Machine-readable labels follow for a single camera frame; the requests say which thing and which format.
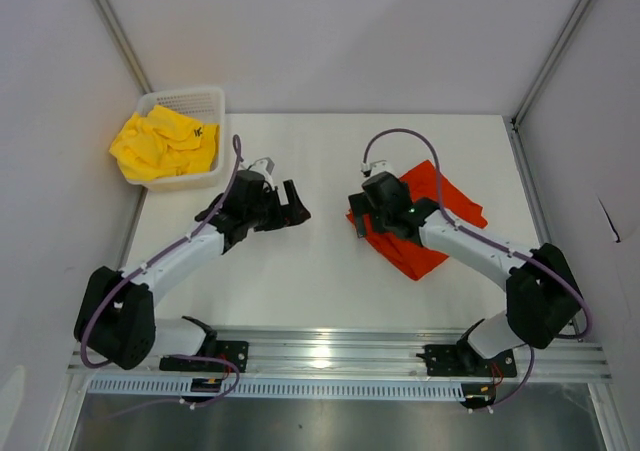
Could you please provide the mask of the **orange shorts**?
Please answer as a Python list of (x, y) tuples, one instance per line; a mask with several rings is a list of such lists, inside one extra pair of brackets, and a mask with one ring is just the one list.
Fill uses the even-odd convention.
[[(409, 185), (411, 198), (436, 199), (436, 171), (431, 161), (416, 165), (400, 180)], [(483, 215), (483, 207), (472, 201), (445, 176), (442, 177), (444, 204), (461, 219), (472, 225), (485, 228), (488, 225)], [(377, 233), (374, 230), (364, 238), (384, 259), (413, 281), (418, 281), (444, 263), (446, 254), (420, 247), (400, 240), (391, 233)]]

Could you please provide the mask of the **yellow shorts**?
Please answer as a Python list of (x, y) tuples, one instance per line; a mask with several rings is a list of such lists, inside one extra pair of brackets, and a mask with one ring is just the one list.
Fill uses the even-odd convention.
[(156, 105), (134, 113), (112, 141), (109, 153), (125, 178), (149, 182), (206, 173), (218, 150), (220, 126)]

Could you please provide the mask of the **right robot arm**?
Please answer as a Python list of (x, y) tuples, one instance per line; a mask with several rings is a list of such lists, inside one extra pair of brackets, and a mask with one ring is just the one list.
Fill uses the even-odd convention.
[(442, 253), (505, 293), (505, 310), (472, 325), (457, 342), (458, 366), (468, 374), (481, 373), (503, 351), (547, 348), (584, 308), (565, 256), (554, 245), (528, 248), (492, 236), (439, 201), (412, 200), (408, 185), (389, 172), (369, 177), (348, 200), (359, 236), (390, 234)]

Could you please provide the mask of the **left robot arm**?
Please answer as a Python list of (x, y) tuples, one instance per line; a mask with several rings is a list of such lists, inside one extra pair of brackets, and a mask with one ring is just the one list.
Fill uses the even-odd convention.
[(91, 274), (73, 331), (83, 364), (98, 366), (88, 356), (94, 351), (104, 365), (124, 370), (149, 356), (160, 357), (164, 370), (221, 368), (212, 326), (189, 316), (158, 319), (156, 305), (250, 232), (297, 226), (310, 217), (293, 181), (277, 187), (265, 172), (237, 172), (225, 192), (196, 215), (194, 226), (165, 249), (137, 267), (102, 266)]

